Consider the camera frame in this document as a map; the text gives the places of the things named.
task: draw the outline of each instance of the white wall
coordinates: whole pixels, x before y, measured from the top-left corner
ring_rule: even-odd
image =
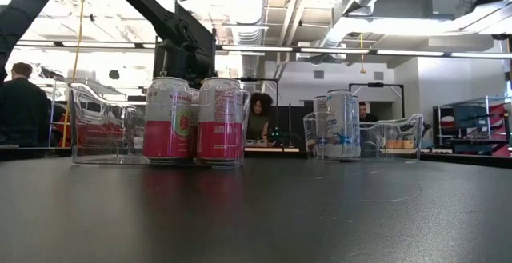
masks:
[[[333,89],[349,87],[350,83],[375,82],[374,71],[384,72],[384,82],[394,83],[393,70],[387,64],[368,63],[364,65],[365,74],[361,74],[361,64],[347,66],[346,64],[322,63],[314,66],[307,62],[289,62],[279,82],[281,98],[279,105],[303,106],[304,100],[313,100],[315,96],[325,95]],[[313,79],[314,70],[323,70],[324,79]],[[265,62],[266,78],[272,78],[275,62]],[[275,98],[275,93],[266,87],[265,92]],[[358,96],[361,101],[394,102],[396,94],[389,88],[363,87]]]
[[[494,42],[494,48],[487,52],[500,53],[500,44]],[[508,60],[477,59],[471,61],[471,93],[474,98],[490,96],[503,96],[506,92],[505,75],[510,71]]]
[[[473,98],[467,59],[418,58],[419,109],[432,121],[432,107]]]
[[[412,58],[395,68],[394,82],[404,85],[406,116],[419,113],[418,58]],[[395,101],[393,115],[395,118],[402,116],[402,100],[400,98]]]

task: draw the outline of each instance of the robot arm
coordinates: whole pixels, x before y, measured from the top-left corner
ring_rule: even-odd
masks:
[[[0,84],[7,73],[7,60],[14,46],[49,0],[12,0],[0,13]],[[184,78],[191,83],[214,74],[214,48],[203,48],[191,23],[160,6],[156,0],[127,0],[154,27],[166,50],[162,76]]]

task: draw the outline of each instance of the table surface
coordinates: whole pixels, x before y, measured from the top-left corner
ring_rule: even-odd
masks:
[[[0,162],[0,262],[506,262],[512,170]]]

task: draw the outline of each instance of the soda can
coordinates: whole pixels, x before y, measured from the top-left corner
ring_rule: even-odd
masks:
[[[190,88],[190,98],[189,157],[194,158],[198,152],[199,90]]]
[[[207,78],[199,91],[198,158],[236,165],[243,152],[243,91],[237,80]]]
[[[179,78],[153,78],[146,95],[142,154],[151,161],[189,157],[190,89]]]
[[[327,137],[327,96],[317,96],[313,99],[313,112],[315,113],[316,145],[315,152],[318,158],[326,155]]]
[[[327,92],[327,148],[329,158],[350,159],[354,147],[354,103],[349,90]]]
[[[361,156],[361,126],[359,125],[359,97],[352,96],[352,116],[354,121],[354,158]]]

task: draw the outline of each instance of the dark jacket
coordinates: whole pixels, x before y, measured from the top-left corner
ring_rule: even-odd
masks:
[[[0,86],[0,145],[35,147],[47,126],[48,97],[26,78]]]

